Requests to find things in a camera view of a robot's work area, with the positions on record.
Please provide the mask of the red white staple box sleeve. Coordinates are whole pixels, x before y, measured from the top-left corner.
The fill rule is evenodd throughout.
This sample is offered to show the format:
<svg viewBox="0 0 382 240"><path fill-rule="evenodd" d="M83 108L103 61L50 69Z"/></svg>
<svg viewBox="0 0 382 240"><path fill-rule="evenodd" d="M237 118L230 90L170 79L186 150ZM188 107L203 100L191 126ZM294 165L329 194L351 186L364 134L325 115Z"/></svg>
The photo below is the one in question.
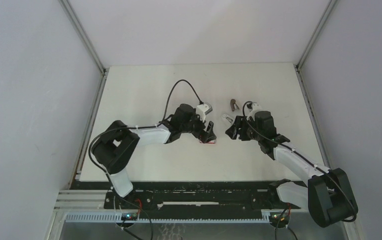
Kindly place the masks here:
<svg viewBox="0 0 382 240"><path fill-rule="evenodd" d="M208 139L199 139L199 142L201 144L215 144L217 142L217 140L214 138L208 138Z"/></svg>

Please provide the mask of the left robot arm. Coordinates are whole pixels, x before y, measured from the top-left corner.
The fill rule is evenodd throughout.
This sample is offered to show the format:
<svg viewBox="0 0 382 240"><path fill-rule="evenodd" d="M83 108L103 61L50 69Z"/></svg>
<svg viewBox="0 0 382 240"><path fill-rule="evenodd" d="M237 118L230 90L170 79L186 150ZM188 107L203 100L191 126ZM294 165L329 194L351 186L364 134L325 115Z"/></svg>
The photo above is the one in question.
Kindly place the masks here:
<svg viewBox="0 0 382 240"><path fill-rule="evenodd" d="M206 121L213 110L208 103L196 107L182 103L174 114L150 126L128 126L115 120L104 132L89 144L87 154L91 162L101 169L112 186L116 202L128 209L135 203L133 184L128 176L128 165L137 147L170 144L182 134L191 134L200 143L207 144L217 139L214 123Z"/></svg>

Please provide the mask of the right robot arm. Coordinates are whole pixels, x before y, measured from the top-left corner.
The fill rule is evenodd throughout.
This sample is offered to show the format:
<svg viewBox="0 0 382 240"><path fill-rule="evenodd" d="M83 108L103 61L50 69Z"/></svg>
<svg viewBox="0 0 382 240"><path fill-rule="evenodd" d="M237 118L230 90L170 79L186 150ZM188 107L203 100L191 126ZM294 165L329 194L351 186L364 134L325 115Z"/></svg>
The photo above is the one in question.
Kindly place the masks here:
<svg viewBox="0 0 382 240"><path fill-rule="evenodd" d="M290 203L307 210L314 222L328 227L337 222L354 222L359 208L349 181L341 168L330 169L300 153L291 141L277 132L269 111L252 111L248 116L222 115L230 124L225 134L232 140L257 141L260 150L292 171L304 183L283 179L271 184L268 203L281 208Z"/></svg>

